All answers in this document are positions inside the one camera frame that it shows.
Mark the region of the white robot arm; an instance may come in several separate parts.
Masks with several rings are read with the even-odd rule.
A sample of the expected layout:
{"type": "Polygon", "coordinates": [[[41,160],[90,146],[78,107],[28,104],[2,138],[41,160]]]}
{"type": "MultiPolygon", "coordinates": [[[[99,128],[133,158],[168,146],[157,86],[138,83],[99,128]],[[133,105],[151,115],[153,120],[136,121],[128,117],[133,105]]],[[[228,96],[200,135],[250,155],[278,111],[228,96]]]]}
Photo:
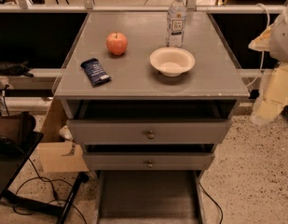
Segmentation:
{"type": "Polygon", "coordinates": [[[268,51],[279,62],[269,76],[261,78],[259,96],[251,115],[252,123],[264,125],[288,106],[288,7],[248,48],[268,51]]]}

